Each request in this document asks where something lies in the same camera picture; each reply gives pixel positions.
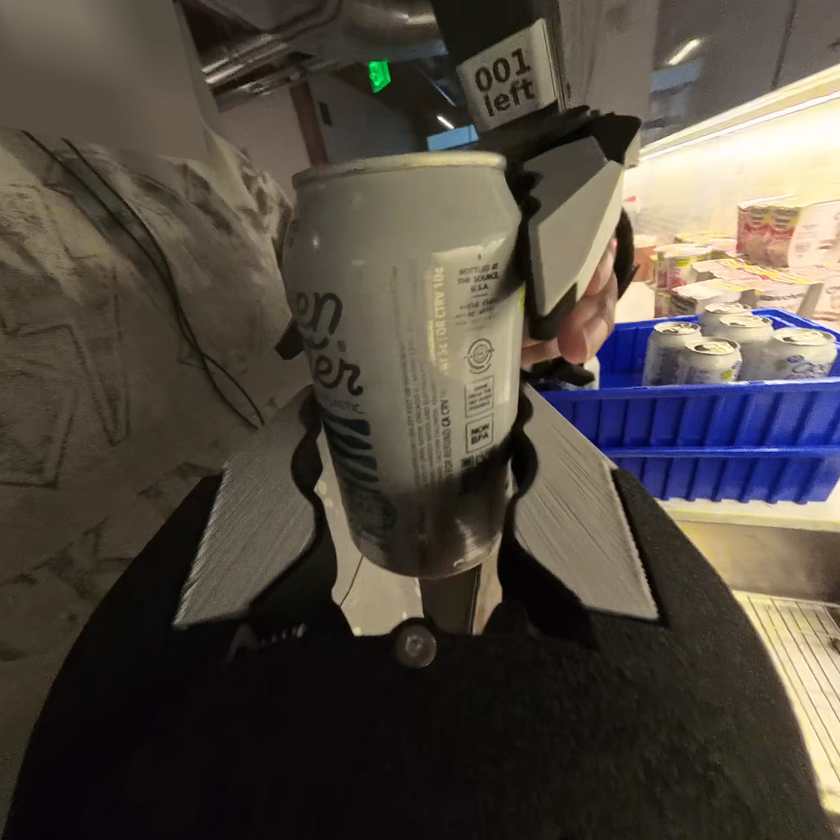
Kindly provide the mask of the blue plastic bin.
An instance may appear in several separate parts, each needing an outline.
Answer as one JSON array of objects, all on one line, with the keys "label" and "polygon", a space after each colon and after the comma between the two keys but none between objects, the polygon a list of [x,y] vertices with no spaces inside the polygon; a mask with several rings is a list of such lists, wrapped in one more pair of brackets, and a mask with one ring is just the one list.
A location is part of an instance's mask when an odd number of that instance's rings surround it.
[{"label": "blue plastic bin", "polygon": [[839,477],[838,360],[821,379],[642,386],[664,321],[614,328],[597,389],[538,391],[657,499],[826,501]]}]

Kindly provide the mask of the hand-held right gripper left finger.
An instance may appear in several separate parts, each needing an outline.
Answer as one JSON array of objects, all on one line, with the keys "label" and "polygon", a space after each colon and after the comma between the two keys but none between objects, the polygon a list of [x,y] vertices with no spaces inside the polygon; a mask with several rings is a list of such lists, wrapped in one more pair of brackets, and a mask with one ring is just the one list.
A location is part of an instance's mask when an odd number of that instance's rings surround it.
[{"label": "hand-held right gripper left finger", "polygon": [[317,492],[322,422],[300,391],[227,462],[174,627],[315,627],[334,609],[336,552]]}]

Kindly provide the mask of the steel sink basin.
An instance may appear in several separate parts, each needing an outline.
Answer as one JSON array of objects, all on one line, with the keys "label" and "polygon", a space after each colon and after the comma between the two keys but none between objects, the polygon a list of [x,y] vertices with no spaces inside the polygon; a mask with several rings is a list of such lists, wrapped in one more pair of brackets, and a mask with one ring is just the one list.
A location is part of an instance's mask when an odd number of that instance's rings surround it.
[{"label": "steel sink basin", "polygon": [[[680,527],[733,592],[838,607],[838,533],[706,523],[682,523]],[[807,743],[823,760],[838,764]]]}]

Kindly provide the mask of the person's left hand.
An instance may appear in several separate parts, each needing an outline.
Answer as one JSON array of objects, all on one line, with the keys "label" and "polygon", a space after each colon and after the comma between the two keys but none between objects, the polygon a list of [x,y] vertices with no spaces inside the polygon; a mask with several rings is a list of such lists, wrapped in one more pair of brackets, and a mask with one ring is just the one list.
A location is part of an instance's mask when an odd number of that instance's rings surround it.
[{"label": "person's left hand", "polygon": [[596,355],[615,324],[618,281],[612,247],[607,247],[583,297],[561,319],[557,336],[547,341],[523,340],[521,367],[563,359],[583,365]]}]

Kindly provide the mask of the pile of snack boxes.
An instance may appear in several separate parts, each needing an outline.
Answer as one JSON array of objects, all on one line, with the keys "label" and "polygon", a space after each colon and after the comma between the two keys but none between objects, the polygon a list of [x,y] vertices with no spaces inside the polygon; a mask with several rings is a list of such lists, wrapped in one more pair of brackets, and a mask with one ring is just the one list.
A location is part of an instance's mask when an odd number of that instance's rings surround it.
[{"label": "pile of snack boxes", "polygon": [[657,318],[741,303],[833,329],[839,313],[838,198],[773,196],[738,205],[734,229],[672,234],[652,258]]}]

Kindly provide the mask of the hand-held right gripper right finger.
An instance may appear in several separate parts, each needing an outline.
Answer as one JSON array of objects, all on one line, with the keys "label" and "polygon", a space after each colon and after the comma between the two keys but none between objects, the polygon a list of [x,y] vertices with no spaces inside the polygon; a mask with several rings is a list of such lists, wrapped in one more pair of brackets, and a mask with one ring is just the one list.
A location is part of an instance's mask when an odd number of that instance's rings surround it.
[{"label": "hand-held right gripper right finger", "polygon": [[499,582],[530,623],[658,622],[616,468],[532,386],[500,450]]}]

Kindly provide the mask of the metal ventilation duct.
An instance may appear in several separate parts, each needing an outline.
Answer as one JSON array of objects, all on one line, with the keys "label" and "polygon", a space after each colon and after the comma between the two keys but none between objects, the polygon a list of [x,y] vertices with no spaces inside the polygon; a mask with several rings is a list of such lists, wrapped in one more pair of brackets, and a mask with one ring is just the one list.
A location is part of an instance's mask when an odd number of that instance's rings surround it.
[{"label": "metal ventilation duct", "polygon": [[292,53],[327,62],[443,56],[443,36],[426,1],[204,1],[200,5],[254,32],[202,58],[218,89]]}]

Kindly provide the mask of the white beverage can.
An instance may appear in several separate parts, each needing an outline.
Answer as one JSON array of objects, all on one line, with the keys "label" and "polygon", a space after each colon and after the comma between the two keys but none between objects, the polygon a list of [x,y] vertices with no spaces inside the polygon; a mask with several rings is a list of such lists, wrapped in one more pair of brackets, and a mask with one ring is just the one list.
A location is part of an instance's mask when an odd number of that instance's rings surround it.
[{"label": "white beverage can", "polygon": [[657,322],[647,341],[642,385],[676,385],[679,378],[680,354],[688,341],[698,336],[698,322]]},{"label": "white beverage can", "polygon": [[789,382],[827,378],[837,355],[837,340],[827,331],[776,329],[764,346],[757,379]]},{"label": "white beverage can", "polygon": [[730,339],[695,337],[679,353],[677,382],[681,385],[731,384],[742,366],[740,344]]},{"label": "white beverage can", "polygon": [[767,317],[751,313],[721,315],[715,335],[739,345],[742,363],[738,379],[741,382],[755,379],[773,331],[774,323]]},{"label": "white beverage can", "polygon": [[506,168],[443,151],[292,180],[287,299],[353,542],[397,574],[458,574],[501,540],[524,307]]},{"label": "white beverage can", "polygon": [[724,317],[751,313],[752,308],[740,302],[712,303],[706,306],[699,316],[700,331],[703,335],[717,335]]}]

